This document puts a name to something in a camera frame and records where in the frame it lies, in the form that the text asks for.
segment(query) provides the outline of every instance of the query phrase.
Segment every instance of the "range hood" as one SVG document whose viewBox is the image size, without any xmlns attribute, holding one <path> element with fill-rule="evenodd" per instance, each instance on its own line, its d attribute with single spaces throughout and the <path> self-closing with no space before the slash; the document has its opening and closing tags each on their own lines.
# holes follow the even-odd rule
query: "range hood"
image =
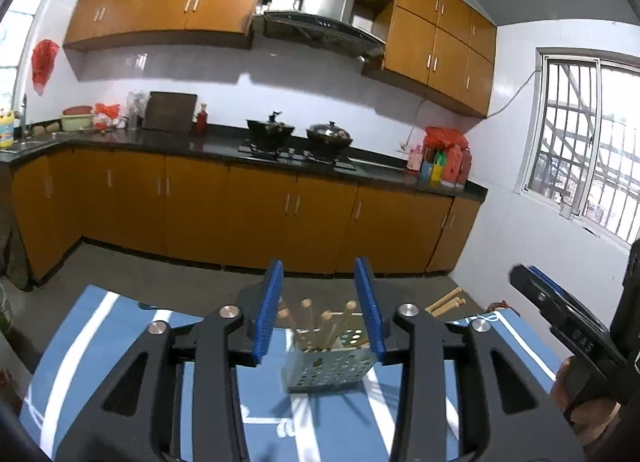
<svg viewBox="0 0 640 462">
<path fill-rule="evenodd" d="M 264 36 L 291 40 L 355 58 L 380 56 L 385 42 L 350 25 L 355 0 L 302 0 L 299 10 L 277 11 L 268 7 Z"/>
</svg>

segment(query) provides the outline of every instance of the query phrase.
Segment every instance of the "red bottle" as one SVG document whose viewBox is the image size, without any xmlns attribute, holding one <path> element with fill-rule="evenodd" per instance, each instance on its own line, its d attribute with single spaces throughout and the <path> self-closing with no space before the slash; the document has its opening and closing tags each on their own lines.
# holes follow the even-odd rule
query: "red bottle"
<svg viewBox="0 0 640 462">
<path fill-rule="evenodd" d="M 471 171 L 471 152 L 468 148 L 465 148 L 462 150 L 462 166 L 460 166 L 460 173 L 456 179 L 456 189 L 465 189 L 469 171 Z"/>
<path fill-rule="evenodd" d="M 200 112 L 198 112 L 198 119 L 196 121 L 196 134 L 203 135 L 207 131 L 207 104 L 203 103 L 200 106 Z"/>
<path fill-rule="evenodd" d="M 444 163 L 440 184 L 447 187 L 456 187 L 456 180 L 462 164 L 462 150 L 460 145 L 453 145 L 447 150 L 447 162 Z"/>
</svg>

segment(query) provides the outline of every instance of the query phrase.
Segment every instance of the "hand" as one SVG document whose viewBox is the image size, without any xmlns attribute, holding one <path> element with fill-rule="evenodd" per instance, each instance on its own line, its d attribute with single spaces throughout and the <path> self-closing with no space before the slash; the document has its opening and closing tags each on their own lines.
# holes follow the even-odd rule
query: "hand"
<svg viewBox="0 0 640 462">
<path fill-rule="evenodd" d="M 556 374 L 556 382 L 549 395 L 564 413 L 569 407 L 569 396 L 564 389 L 564 381 L 569 373 L 573 357 L 565 359 Z M 596 440 L 609 426 L 618 413 L 620 405 L 611 397 L 600 397 L 578 406 L 571 413 L 571 420 L 575 423 L 574 431 L 580 444 L 589 445 Z"/>
</svg>

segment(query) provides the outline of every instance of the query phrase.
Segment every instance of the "table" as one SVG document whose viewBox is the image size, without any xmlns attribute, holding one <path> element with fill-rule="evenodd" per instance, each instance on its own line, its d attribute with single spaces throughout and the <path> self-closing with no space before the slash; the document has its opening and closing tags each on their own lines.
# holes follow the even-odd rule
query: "table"
<svg viewBox="0 0 640 462">
<path fill-rule="evenodd" d="M 513 311 L 483 315 L 548 392 L 561 360 Z M 474 316 L 454 322 L 468 324 Z M 51 340 L 28 389 L 20 421 L 52 459 L 88 398 L 145 327 L 155 320 L 172 327 L 201 318 L 156 309 L 89 285 Z M 244 431 L 254 462 L 387 462 L 394 436 L 400 366 L 377 363 L 354 390 L 331 394 L 283 391 L 280 371 L 291 343 L 276 329 L 257 368 L 238 367 Z M 458 456 L 455 371 L 446 362 L 447 460 Z M 193 363 L 187 363 L 181 402 L 180 456 L 192 462 Z"/>
</svg>

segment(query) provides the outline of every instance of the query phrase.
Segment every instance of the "window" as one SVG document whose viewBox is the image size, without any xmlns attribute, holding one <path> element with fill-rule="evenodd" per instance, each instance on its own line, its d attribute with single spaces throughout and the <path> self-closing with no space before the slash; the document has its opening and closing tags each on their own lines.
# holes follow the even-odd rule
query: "window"
<svg viewBox="0 0 640 462">
<path fill-rule="evenodd" d="M 42 0 L 14 0 L 0 22 L 0 110 L 11 108 L 20 58 Z"/>
<path fill-rule="evenodd" d="M 640 68 L 545 56 L 526 189 L 633 243 L 640 231 Z"/>
</svg>

